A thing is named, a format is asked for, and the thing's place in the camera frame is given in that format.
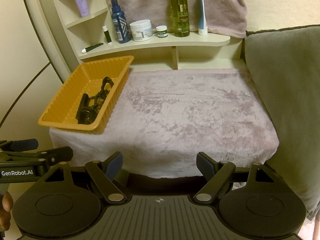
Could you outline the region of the left hand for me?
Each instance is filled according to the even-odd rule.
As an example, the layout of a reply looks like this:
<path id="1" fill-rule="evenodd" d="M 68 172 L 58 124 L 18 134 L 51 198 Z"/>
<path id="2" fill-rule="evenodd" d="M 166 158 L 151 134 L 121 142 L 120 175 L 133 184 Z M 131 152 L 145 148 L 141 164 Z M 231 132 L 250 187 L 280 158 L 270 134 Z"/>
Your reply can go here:
<path id="1" fill-rule="evenodd" d="M 9 192 L 1 196 L 1 231 L 7 231 L 10 228 L 11 210 L 14 205 L 13 198 Z"/>

